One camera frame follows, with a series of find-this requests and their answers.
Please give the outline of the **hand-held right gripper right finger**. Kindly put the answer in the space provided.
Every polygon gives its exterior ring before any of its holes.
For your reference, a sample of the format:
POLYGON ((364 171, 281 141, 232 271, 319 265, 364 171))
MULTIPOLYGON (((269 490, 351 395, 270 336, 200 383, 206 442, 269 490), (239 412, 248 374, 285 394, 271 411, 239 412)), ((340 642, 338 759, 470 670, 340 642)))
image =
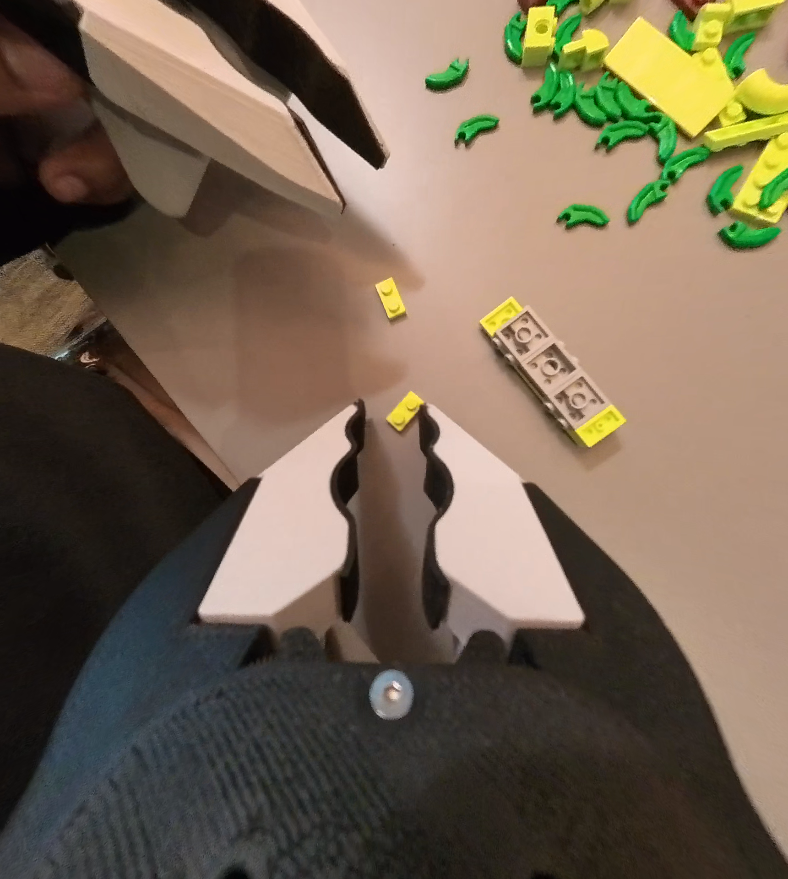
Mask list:
POLYGON ((431 629, 455 647, 490 632, 576 630, 585 613, 522 478, 438 406, 418 415, 424 494, 433 506, 422 567, 431 629))

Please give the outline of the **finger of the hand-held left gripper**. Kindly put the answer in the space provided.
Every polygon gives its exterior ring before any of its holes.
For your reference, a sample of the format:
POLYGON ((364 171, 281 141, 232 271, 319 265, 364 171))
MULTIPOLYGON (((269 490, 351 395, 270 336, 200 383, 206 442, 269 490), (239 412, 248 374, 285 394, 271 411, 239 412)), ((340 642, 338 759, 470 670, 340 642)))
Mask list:
POLYGON ((93 108, 147 203, 184 217, 215 162, 317 213, 344 211, 300 116, 190 17, 164 2, 80 6, 93 108))
POLYGON ((217 26, 241 56, 375 169, 388 148, 366 111, 344 62, 301 2, 195 1, 191 7, 217 26))

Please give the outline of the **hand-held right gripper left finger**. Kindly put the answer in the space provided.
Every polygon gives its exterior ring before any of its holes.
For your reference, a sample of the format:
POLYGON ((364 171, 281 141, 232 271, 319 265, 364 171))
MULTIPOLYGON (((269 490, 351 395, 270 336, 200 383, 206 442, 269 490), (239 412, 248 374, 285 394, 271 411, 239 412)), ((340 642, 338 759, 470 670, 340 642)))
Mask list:
POLYGON ((353 619, 362 400, 346 406, 251 482, 255 489, 198 608, 202 622, 329 629, 353 619))

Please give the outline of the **lime long studded plate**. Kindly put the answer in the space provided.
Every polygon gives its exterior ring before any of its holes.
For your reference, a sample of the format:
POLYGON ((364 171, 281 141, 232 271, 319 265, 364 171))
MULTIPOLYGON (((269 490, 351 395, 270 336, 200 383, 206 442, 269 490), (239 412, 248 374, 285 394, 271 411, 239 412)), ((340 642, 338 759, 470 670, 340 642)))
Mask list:
MULTIPOLYGON (((481 329, 497 352, 498 349, 492 343, 492 337, 494 333, 502 324, 510 321, 523 308, 525 307, 521 306, 516 299, 514 299, 513 297, 509 297, 480 320, 479 324, 481 329)), ((555 337, 556 340, 560 340, 561 343, 564 345, 564 341, 560 337, 558 337, 557 335, 555 335, 555 337)), ((621 414, 621 412, 617 409, 617 407, 613 404, 610 397, 608 396, 611 405, 609 405, 608 408, 606 408, 603 412, 600 412, 596 417, 592 418, 588 423, 578 427, 575 431, 565 430, 564 427, 561 426, 560 423, 558 423, 558 421, 555 419, 554 414, 551 411, 549 398, 544 397, 542 394, 539 394, 534 386, 529 382, 528 379, 526 379, 526 377, 522 373, 520 368, 520 361, 514 362, 509 358, 504 357, 500 352, 498 352, 498 354, 507 362, 510 368, 516 373, 516 375, 518 375, 518 377, 522 380, 526 387, 538 399, 539 403, 547 412, 548 416, 553 419, 555 423, 558 424, 558 426, 564 431, 565 434, 567 434, 571 438, 571 440, 576 445, 579 445, 583 448, 591 448, 614 432, 616 432, 623 424, 626 423, 626 418, 621 414)))

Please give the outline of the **light grey bracket brick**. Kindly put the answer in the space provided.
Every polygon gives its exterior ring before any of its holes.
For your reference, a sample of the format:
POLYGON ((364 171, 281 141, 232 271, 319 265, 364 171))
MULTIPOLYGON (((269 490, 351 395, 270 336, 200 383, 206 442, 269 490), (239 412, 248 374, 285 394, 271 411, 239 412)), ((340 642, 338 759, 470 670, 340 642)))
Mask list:
POLYGON ((555 341, 555 335, 530 306, 502 324, 492 337, 498 352, 514 362, 535 355, 555 341))
POLYGON ((575 431, 603 412, 611 402, 597 382, 578 370, 564 380, 564 384, 549 395, 551 411, 565 430, 575 431))

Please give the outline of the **small lime plate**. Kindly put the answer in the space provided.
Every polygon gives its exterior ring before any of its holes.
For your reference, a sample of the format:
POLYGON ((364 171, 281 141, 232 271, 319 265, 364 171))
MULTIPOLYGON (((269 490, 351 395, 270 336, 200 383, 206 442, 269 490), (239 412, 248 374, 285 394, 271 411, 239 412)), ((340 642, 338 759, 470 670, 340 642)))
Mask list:
POLYGON ((408 315, 408 310, 393 277, 375 284, 380 303, 389 322, 395 322, 408 315))
POLYGON ((415 392, 408 392, 386 416, 387 423, 398 433, 403 432, 424 405, 415 392))

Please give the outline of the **pile of mixed toy bricks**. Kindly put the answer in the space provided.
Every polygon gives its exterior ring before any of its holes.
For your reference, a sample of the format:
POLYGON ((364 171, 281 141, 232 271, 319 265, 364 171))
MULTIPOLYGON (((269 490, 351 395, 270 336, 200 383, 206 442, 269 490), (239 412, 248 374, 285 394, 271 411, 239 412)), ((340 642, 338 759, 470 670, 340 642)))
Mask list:
POLYGON ((533 114, 574 114, 611 152, 652 141, 657 170, 625 209, 637 225, 688 171, 740 150, 708 188, 708 214, 732 250, 771 244, 788 214, 788 79, 750 70, 750 51, 783 2, 674 2, 658 28, 638 16, 618 39, 590 25, 616 2, 518 2, 502 44, 510 63, 540 71, 533 114))

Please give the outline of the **person's left hand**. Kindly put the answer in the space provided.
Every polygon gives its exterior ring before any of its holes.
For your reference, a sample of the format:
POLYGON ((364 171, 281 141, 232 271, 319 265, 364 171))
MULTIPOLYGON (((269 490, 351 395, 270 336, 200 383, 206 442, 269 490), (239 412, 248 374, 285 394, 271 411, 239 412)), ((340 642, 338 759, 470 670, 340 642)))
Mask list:
POLYGON ((63 204, 110 206, 134 193, 84 83, 0 15, 0 186, 30 180, 63 204))

